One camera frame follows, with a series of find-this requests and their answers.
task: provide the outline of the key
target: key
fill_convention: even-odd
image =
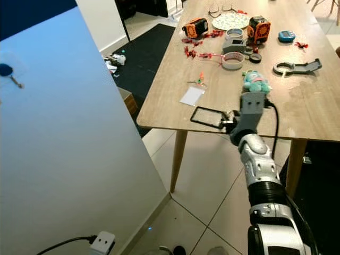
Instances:
[[[23,88],[23,84],[18,82],[14,76],[13,76],[13,68],[11,68],[9,65],[1,63],[0,64],[0,75],[2,77],[9,77],[11,80],[19,87]]]

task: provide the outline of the tape roll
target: tape roll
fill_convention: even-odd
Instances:
[[[257,53],[253,53],[249,56],[249,61],[252,63],[260,63],[262,60],[262,56]]]
[[[225,33],[226,40],[242,40],[243,39],[243,30],[239,28],[232,28],[226,31]]]
[[[229,70],[236,70],[243,66],[244,55],[239,52],[228,52],[222,57],[222,66]]]

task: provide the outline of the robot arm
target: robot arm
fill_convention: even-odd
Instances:
[[[251,205],[248,254],[306,255],[271,151],[257,135],[265,100],[263,92],[244,93],[239,120],[230,133],[231,142],[238,146],[245,166]]]

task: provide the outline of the orange device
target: orange device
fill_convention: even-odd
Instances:
[[[262,16],[255,16],[249,20],[247,28],[248,38],[255,44],[267,41],[270,30],[270,22]]]
[[[197,18],[182,27],[182,30],[187,37],[197,39],[201,34],[208,31],[208,22],[205,18]]]

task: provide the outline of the small card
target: small card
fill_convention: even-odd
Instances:
[[[190,87],[181,99],[181,103],[195,106],[197,100],[205,93],[205,90]]]

